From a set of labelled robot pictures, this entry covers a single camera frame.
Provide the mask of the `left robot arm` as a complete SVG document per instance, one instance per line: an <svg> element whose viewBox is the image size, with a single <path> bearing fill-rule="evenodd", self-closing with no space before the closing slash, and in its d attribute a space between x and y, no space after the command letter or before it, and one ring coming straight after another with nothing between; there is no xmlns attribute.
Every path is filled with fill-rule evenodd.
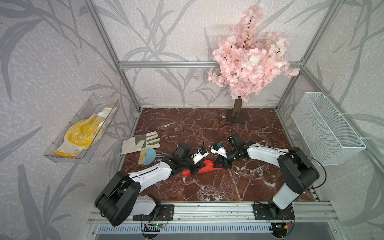
<svg viewBox="0 0 384 240"><path fill-rule="evenodd" d="M208 154L204 147L193 153L191 146L180 144L170 157L152 167L129 174L117 172L97 197L95 206L114 227L132 216L155 219L160 215L161 203L155 197L140 196L140 193L185 170L192 175L198 173L206 166L204 159Z"/></svg>

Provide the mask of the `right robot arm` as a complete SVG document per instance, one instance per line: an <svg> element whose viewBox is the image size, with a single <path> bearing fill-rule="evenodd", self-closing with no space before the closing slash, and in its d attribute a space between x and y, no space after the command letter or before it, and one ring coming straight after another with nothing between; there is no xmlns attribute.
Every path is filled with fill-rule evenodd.
<svg viewBox="0 0 384 240"><path fill-rule="evenodd" d="M210 149L217 154L213 169L230 169L232 163L242 159L259 160L280 168L285 183L268 203L268 211L280 214L320 178L310 157L297 147L276 149L258 143L246 143L239 134L228 138L233 150L226 151L220 143Z"/></svg>

